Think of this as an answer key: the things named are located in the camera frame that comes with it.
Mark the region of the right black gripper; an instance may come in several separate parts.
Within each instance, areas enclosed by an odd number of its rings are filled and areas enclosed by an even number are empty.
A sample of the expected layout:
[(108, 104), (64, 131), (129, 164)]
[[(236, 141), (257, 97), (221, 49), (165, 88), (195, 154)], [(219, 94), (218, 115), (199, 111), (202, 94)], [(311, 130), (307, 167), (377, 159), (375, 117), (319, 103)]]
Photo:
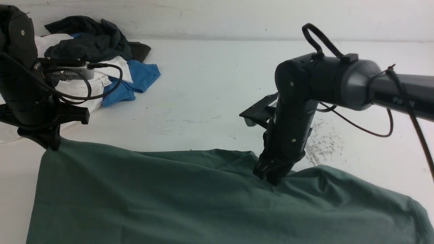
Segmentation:
[(253, 174), (266, 178), (277, 186), (288, 176), (294, 165), (305, 156), (305, 145), (310, 134), (318, 101), (302, 99), (284, 102), (279, 98), (274, 116), (267, 126), (264, 150), (254, 165)]

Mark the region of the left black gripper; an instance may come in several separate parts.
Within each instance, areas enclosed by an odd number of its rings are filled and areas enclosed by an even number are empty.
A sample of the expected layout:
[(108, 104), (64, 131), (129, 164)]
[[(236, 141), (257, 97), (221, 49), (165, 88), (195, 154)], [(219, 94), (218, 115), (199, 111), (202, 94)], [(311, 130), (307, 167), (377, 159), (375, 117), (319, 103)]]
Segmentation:
[(20, 137), (57, 151), (61, 125), (70, 122), (87, 125), (90, 112), (76, 103), (62, 102), (52, 80), (36, 69), (1, 65), (1, 96), (5, 100), (1, 106), (1, 122), (16, 126)]

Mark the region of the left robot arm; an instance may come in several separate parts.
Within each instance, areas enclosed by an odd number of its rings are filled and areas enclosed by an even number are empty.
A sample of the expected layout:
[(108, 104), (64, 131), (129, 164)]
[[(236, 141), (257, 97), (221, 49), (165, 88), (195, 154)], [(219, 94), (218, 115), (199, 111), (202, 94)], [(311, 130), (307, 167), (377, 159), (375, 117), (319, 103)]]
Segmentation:
[(88, 124), (85, 107), (61, 101), (50, 72), (37, 61), (34, 25), (18, 7), (1, 5), (1, 122), (45, 149), (58, 150), (62, 124)]

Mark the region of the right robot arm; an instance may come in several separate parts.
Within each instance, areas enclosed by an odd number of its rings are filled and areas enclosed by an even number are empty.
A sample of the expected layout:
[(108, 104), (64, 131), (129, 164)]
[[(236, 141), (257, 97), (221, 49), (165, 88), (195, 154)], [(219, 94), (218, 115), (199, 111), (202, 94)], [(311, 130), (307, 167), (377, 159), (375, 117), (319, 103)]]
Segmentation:
[(407, 113), (430, 170), (433, 159), (417, 118), (433, 121), (433, 76), (385, 71), (357, 54), (341, 58), (308, 54), (280, 63), (275, 70), (276, 107), (265, 120), (264, 150), (253, 169), (259, 179), (278, 185), (305, 156), (319, 103), (355, 111), (371, 105)]

